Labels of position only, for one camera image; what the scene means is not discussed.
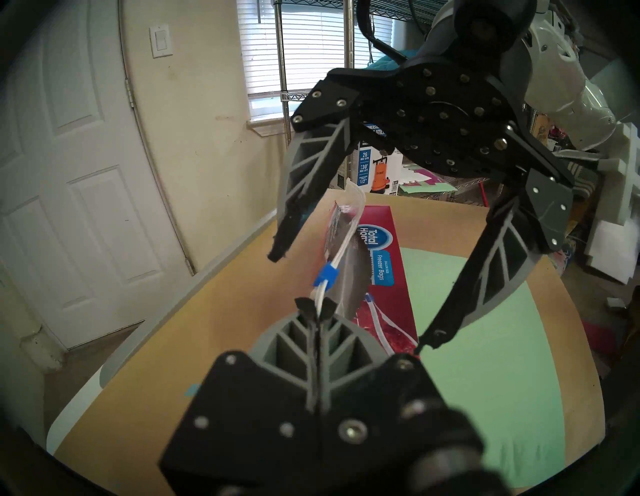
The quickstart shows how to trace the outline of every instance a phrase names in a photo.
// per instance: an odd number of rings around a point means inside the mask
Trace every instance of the door hinge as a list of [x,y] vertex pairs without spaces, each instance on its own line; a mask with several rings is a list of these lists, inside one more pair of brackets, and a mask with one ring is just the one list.
[[129,79],[126,77],[124,78],[124,86],[125,88],[127,88],[127,95],[129,96],[129,105],[131,105],[131,108],[134,108],[133,92],[131,91],[131,85],[129,84]]
[[189,269],[189,274],[191,274],[192,276],[195,276],[196,269],[193,267],[193,264],[187,257],[184,257],[184,263],[187,266],[187,269]]

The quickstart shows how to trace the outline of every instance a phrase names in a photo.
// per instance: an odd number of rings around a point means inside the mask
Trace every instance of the window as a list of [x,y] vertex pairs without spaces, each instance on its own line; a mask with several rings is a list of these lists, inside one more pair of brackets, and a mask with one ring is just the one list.
[[[237,0],[244,76],[252,118],[282,115],[275,15],[270,0]],[[392,39],[391,19],[373,16],[376,37]],[[283,4],[285,69],[288,90],[310,90],[335,67],[344,66],[342,10]],[[383,54],[371,48],[355,28],[355,67],[364,68]],[[298,103],[289,104],[293,112]]]

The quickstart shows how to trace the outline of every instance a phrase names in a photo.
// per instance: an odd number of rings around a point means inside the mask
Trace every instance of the door panel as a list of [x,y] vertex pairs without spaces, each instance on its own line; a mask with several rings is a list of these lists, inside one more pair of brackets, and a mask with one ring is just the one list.
[[0,257],[67,347],[189,278],[124,84],[116,0],[62,3],[0,87]]

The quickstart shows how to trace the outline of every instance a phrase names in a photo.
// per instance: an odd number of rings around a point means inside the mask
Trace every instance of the green paper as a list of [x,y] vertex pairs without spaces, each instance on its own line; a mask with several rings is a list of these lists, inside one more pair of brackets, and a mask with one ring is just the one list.
[[427,184],[426,181],[420,181],[420,186],[407,186],[401,184],[400,188],[405,193],[446,193],[448,191],[457,191],[456,188],[446,182],[437,182],[436,184]]
[[[420,335],[466,259],[409,248],[401,253]],[[560,386],[526,283],[452,341],[426,346],[420,359],[447,404],[465,412],[484,438],[484,465],[508,485],[533,486],[564,468]]]

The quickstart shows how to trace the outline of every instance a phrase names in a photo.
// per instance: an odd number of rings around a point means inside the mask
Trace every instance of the window blinds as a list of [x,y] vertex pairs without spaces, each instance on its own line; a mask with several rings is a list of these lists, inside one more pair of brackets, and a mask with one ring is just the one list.
[[[289,90],[308,90],[327,71],[344,67],[342,11],[322,8],[288,12],[283,7],[285,68]],[[237,0],[244,75],[249,95],[279,92],[275,16],[269,0]],[[392,20],[373,16],[376,37],[391,43]],[[372,48],[373,60],[383,54]],[[355,28],[355,67],[369,63],[369,42]]]

